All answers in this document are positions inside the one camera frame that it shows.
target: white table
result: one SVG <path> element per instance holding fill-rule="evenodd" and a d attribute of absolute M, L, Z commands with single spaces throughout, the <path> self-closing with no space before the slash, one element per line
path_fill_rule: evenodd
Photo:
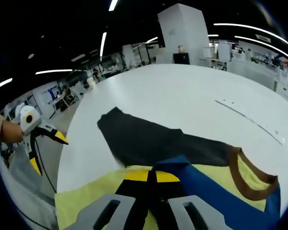
<path fill-rule="evenodd" d="M 274 127 L 280 145 L 265 131 L 215 102 L 229 99 Z M 281 210 L 288 204 L 288 102 L 244 77 L 199 66 L 159 64 L 121 73 L 97 85 L 82 99 L 69 127 L 58 172 L 58 192 L 70 191 L 120 166 L 97 127 L 101 115 L 117 106 L 125 113 L 181 128 L 186 134 L 242 147 L 254 165 L 277 174 Z"/>

